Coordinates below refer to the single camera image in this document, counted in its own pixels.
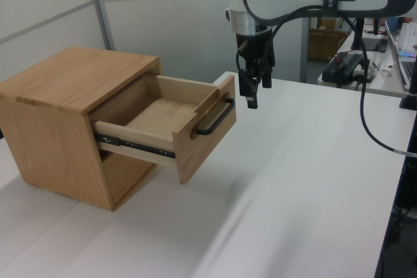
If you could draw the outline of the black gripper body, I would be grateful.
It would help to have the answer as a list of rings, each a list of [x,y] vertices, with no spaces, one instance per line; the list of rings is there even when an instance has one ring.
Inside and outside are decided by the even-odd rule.
[[[272,35],[272,29],[256,35],[239,35],[236,34],[237,46],[240,47],[246,40],[248,45],[240,54],[245,61],[245,69],[252,68],[263,56],[265,46]]]

